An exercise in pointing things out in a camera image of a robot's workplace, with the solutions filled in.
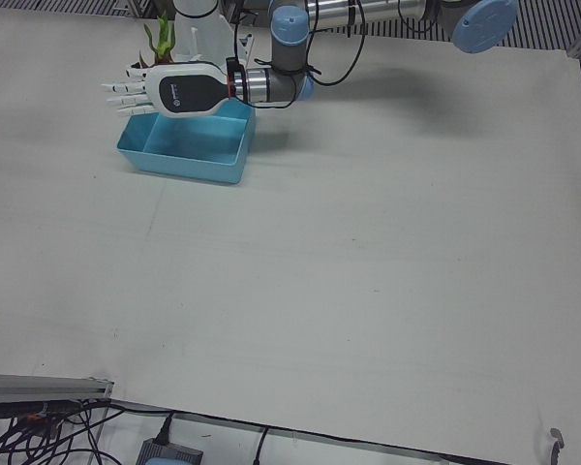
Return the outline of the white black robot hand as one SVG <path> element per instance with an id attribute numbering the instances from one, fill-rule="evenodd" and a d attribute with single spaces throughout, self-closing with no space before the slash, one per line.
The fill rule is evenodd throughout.
<path id="1" fill-rule="evenodd" d="M 159 113 L 167 118 L 212 115 L 229 99 L 227 73 L 200 61 L 130 68 L 125 82 L 104 83 L 107 103 L 123 116 Z"/>

